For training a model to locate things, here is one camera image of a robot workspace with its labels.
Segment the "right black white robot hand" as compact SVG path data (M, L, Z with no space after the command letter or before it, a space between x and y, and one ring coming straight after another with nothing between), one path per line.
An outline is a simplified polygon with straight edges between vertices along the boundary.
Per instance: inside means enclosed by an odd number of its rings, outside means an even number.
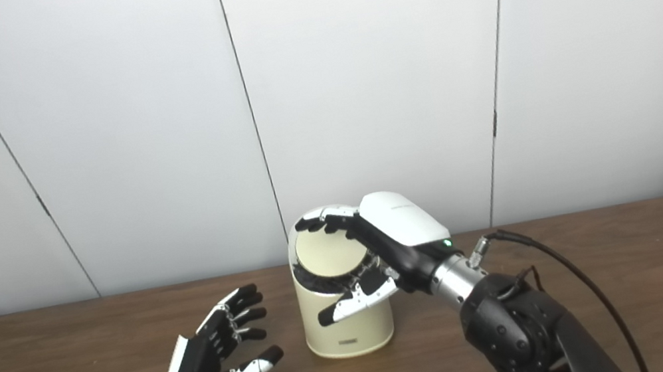
M460 256L442 223L392 191L366 194L357 207L316 208L294 227L296 232L345 231L346 238L363 245L371 257L338 302L319 312L317 319L324 327L374 307L399 289L434 294L442 282L437 271Z

